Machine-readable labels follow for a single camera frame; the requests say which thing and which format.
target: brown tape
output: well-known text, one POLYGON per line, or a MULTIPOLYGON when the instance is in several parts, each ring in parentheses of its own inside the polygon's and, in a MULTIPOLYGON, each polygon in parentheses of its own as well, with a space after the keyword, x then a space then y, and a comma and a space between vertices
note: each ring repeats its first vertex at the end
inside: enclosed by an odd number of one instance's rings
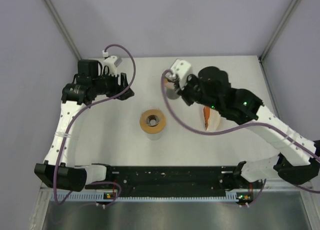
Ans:
POLYGON ((147 110, 143 112, 140 117, 140 127, 144 132, 148 134, 157 134, 161 132, 166 126, 166 122, 167 120, 165 115, 162 113, 161 110, 158 110, 158 109, 147 110), (159 119, 159 123, 156 126, 149 126, 147 124, 147 118, 152 115, 157 116, 159 119))

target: orange object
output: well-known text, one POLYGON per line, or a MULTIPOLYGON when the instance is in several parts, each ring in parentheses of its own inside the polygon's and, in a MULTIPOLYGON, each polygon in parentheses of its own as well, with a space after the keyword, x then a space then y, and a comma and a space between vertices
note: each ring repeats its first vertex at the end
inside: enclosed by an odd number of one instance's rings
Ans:
POLYGON ((210 117, 210 108, 208 106, 205 106, 203 108, 203 117, 204 117, 204 125, 205 129, 208 130, 209 127, 209 117, 210 117))

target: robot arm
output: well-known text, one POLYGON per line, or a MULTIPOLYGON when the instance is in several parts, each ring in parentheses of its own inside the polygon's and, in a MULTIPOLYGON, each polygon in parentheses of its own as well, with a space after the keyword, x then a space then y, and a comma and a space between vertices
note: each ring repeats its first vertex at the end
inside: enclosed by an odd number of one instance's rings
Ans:
POLYGON ((226 72, 217 67, 206 67, 196 76, 192 74, 190 63, 183 60, 176 60, 171 72, 166 77, 174 82, 175 91, 188 106, 196 102, 211 107, 238 125, 260 123, 248 129, 279 151, 279 155, 268 159, 239 163, 234 178, 254 182, 280 176, 292 184, 303 184, 318 175, 320 164, 294 143, 316 155, 319 155, 320 147, 317 150, 313 141, 280 121, 251 91, 232 88, 226 72), (264 124, 277 128, 285 133, 284 136, 264 124))
MULTIPOLYGON (((78 73, 74 76, 73 82, 67 84, 62 91, 61 112, 54 139, 43 163, 36 164, 34 168, 35 174, 48 187, 53 186, 54 168, 64 137, 66 141, 58 163, 57 188, 81 191, 85 185, 106 178, 106 165, 90 164, 77 167, 75 165, 77 141, 83 120, 87 114, 86 111, 83 111, 84 108, 87 108, 97 95, 112 97, 128 86, 125 73, 121 73, 120 84, 118 84, 117 66, 121 63, 121 58, 117 56, 109 57, 107 52, 104 52, 103 56, 104 61, 103 66, 100 65, 100 75, 98 71, 99 61, 80 60, 78 61, 78 73), (103 67, 108 69, 107 73, 105 73, 103 67), (68 134, 65 134, 69 123, 79 111, 83 111, 83 113, 71 126, 68 134)), ((133 95, 134 92, 128 89, 117 99, 126 100, 133 95)))

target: white wall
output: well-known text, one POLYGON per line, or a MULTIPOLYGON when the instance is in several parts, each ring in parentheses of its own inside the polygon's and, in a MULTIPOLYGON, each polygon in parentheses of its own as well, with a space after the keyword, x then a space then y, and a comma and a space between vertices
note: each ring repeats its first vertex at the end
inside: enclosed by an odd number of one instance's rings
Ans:
POLYGON ((84 58, 101 57, 110 43, 139 57, 260 55, 291 2, 52 1, 84 58))
POLYGON ((283 120, 320 139, 320 0, 302 0, 265 66, 283 120))
POLYGON ((76 60, 41 0, 0 0, 0 223, 27 229, 76 60))

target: orange and white object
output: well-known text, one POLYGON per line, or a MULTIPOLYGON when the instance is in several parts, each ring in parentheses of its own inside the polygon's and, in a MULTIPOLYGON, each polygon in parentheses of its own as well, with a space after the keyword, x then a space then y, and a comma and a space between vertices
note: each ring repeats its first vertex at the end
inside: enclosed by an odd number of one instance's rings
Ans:
POLYGON ((203 108, 204 127, 206 131, 216 131, 220 124, 221 116, 218 111, 204 106, 203 108))

